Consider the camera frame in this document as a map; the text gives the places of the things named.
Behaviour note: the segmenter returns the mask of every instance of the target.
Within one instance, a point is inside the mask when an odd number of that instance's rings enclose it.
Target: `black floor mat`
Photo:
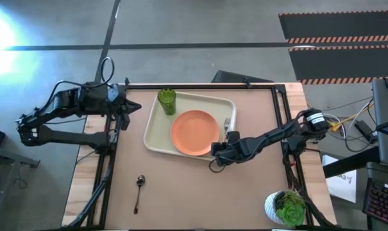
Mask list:
[[[388,45],[295,47],[289,54],[296,79],[305,85],[388,78]]]
[[[388,11],[281,13],[288,43],[388,40]]]

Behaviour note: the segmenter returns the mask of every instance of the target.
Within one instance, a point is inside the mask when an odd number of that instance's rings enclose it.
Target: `plate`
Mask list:
[[[182,153],[200,156],[211,151],[211,143],[217,142],[219,127],[208,113],[191,110],[182,113],[171,126],[171,140]]]

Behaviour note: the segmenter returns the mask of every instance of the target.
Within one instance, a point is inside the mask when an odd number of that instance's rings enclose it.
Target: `green cup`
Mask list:
[[[171,116],[175,114],[175,90],[164,88],[158,92],[158,96],[156,98],[167,115]]]

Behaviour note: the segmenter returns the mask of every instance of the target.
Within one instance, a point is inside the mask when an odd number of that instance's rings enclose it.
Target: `gray floor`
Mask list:
[[[2,0],[0,47],[103,44],[113,4],[114,0]],[[122,0],[111,44],[283,42],[278,13],[354,10],[388,10],[388,0]],[[58,80],[93,80],[100,55],[100,50],[0,51],[0,130],[7,134],[4,148],[41,160],[38,169],[22,168],[29,186],[23,190],[15,186],[6,195],[0,230],[60,226],[78,146],[25,147],[14,120],[44,104]],[[219,69],[274,81],[296,81],[285,48],[115,50],[109,55],[116,65],[113,81],[129,77],[133,83],[209,82]],[[371,96],[370,84],[304,89],[310,104],[320,109]],[[350,116],[364,103],[329,113]],[[367,114],[359,119],[373,125]],[[84,122],[78,122],[58,129],[81,132],[83,126]],[[363,145],[351,143],[352,148]],[[332,137],[321,141],[319,147],[343,157],[352,154]],[[340,225],[366,227],[360,211],[334,202]]]

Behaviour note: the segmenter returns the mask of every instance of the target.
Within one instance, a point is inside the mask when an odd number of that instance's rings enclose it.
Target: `spoon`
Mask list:
[[[144,184],[145,184],[145,176],[144,175],[138,176],[138,178],[137,178],[138,196],[137,196],[137,202],[135,203],[134,214],[138,214],[138,204],[139,204],[139,200],[140,200],[140,190],[141,190],[141,186],[143,186]]]

